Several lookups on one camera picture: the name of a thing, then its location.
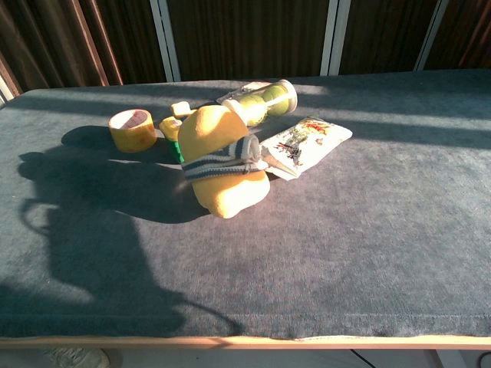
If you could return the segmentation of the white printed snack bag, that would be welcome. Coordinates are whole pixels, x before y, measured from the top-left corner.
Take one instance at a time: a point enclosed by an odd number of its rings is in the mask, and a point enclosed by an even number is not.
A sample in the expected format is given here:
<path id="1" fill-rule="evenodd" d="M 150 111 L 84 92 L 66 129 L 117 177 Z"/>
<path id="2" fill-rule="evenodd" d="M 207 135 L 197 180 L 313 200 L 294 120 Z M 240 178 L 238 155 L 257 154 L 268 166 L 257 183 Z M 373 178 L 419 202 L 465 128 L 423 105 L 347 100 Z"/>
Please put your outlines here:
<path id="1" fill-rule="evenodd" d="M 352 132 L 345 127 L 304 118 L 261 142 L 265 171 L 287 181 L 297 179 L 351 137 Z"/>

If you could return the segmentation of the white sneaker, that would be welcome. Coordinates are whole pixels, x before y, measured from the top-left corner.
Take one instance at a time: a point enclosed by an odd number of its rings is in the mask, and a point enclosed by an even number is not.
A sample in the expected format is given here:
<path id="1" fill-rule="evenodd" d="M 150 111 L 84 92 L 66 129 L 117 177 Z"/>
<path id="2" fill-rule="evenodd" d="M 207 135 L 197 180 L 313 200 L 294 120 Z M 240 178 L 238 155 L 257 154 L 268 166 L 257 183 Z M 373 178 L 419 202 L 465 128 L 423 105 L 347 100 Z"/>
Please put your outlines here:
<path id="1" fill-rule="evenodd" d="M 110 368 L 110 359 L 101 349 L 49 348 L 42 353 L 56 368 Z"/>

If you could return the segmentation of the brown pleated curtain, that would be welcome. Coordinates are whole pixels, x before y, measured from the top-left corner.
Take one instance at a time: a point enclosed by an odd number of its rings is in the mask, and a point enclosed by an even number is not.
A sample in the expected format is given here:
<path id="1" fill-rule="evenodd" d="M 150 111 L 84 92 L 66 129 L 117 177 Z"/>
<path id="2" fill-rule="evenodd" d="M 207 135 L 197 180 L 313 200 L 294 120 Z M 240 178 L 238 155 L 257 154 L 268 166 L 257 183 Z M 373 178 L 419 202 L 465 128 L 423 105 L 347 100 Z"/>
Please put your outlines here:
<path id="1" fill-rule="evenodd" d="M 182 81 L 319 75 L 329 0 L 167 0 Z M 339 74 L 413 71 L 437 0 L 351 0 Z M 450 0 L 424 70 L 491 69 L 491 0 Z M 167 82 L 150 0 L 0 0 L 0 75 Z"/>

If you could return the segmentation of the yellow plush toy striped scarf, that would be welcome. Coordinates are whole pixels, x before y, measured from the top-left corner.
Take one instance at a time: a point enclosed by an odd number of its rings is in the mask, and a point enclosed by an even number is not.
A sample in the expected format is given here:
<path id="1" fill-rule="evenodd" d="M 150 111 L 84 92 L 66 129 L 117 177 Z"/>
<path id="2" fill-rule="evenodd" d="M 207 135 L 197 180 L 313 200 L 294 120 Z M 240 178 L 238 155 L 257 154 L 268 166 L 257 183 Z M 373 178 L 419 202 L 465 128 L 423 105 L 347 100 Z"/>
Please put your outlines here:
<path id="1" fill-rule="evenodd" d="M 228 107 L 207 105 L 191 113 L 180 126 L 178 144 L 185 179 L 213 215 L 230 219 L 268 195 L 259 140 Z"/>

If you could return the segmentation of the yellow-green tennis ball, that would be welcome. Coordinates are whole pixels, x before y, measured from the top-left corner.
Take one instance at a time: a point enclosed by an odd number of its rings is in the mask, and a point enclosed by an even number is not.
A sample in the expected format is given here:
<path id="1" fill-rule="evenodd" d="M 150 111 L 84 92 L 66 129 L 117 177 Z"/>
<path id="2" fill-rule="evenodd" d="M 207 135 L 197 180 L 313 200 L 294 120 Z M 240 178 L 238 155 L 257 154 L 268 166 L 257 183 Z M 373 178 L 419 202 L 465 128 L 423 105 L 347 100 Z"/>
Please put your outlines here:
<path id="1" fill-rule="evenodd" d="M 263 122 L 267 115 L 265 101 L 259 95 L 247 95 L 239 99 L 239 103 L 245 114 L 245 122 L 248 127 L 255 127 Z"/>
<path id="2" fill-rule="evenodd" d="M 262 99 L 268 105 L 268 114 L 272 116 L 281 116 L 288 111 L 289 100 L 288 92 L 281 85 L 272 85 L 262 94 Z"/>

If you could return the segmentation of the yellow packing tape roll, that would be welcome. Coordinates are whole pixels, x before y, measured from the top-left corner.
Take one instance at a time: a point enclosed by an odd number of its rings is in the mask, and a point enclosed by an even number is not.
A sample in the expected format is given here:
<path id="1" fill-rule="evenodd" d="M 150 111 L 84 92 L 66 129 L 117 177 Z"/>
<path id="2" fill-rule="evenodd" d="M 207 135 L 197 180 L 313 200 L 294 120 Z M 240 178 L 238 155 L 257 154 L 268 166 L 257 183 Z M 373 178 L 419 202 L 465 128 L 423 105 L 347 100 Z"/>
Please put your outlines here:
<path id="1" fill-rule="evenodd" d="M 147 150 L 157 141 L 153 119 L 147 110 L 116 113 L 108 120 L 108 127 L 116 147 L 123 153 Z"/>

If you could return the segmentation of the green box with yellow lid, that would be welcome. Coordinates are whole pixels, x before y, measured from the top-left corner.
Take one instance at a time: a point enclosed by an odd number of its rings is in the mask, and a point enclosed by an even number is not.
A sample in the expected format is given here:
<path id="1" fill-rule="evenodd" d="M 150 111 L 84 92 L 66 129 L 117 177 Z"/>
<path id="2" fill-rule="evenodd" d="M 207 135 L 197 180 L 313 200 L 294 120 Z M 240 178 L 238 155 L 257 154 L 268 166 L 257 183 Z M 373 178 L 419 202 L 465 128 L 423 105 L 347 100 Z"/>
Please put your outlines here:
<path id="1" fill-rule="evenodd" d="M 182 123 L 183 122 L 181 120 L 178 120 L 175 117 L 167 117 L 164 118 L 159 124 L 160 131 L 167 141 L 168 149 L 175 161 L 179 164 L 184 162 L 178 142 L 178 135 Z"/>

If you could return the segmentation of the clear tennis ball tube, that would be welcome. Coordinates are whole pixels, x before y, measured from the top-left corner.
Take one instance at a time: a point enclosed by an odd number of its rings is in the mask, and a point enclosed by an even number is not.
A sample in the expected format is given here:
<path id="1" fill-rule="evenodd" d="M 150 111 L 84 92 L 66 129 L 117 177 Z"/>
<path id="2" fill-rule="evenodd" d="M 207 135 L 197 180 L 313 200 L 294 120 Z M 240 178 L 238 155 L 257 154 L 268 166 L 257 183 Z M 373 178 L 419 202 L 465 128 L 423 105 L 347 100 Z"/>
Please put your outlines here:
<path id="1" fill-rule="evenodd" d="M 246 126 L 255 127 L 268 116 L 278 117 L 294 111 L 298 96 L 288 80 L 255 81 L 227 93 L 217 102 L 235 112 Z"/>

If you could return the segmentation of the grey-blue table cloth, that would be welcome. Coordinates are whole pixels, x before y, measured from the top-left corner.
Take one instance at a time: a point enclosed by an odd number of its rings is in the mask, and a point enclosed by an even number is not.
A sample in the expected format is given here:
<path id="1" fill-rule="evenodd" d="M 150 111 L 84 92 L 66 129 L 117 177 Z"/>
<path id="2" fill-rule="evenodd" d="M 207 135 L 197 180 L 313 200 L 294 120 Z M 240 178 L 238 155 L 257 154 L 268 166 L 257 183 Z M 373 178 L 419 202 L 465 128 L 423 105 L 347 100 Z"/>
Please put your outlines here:
<path id="1" fill-rule="evenodd" d="M 227 80 L 32 90 L 0 108 L 0 337 L 491 336 L 491 70 L 297 78 L 303 117 L 347 127 L 231 219 L 203 209 L 164 118 Z"/>

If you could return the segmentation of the clear plastic blister pack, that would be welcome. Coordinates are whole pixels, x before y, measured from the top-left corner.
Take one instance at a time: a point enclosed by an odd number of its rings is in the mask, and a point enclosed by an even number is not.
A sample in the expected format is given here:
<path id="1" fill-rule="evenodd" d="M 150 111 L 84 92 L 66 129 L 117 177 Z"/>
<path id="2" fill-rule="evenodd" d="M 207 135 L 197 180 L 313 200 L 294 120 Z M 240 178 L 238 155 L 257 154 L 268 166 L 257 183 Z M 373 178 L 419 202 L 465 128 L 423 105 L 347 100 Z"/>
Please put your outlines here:
<path id="1" fill-rule="evenodd" d="M 270 82 L 262 82 L 262 81 L 253 81 L 248 84 L 245 84 L 235 90 L 232 90 L 225 95 L 216 98 L 216 102 L 221 104 L 224 100 L 227 99 L 235 99 L 236 97 L 240 97 L 244 94 L 248 94 L 253 92 L 254 90 L 258 90 L 260 88 L 266 87 L 270 85 Z"/>

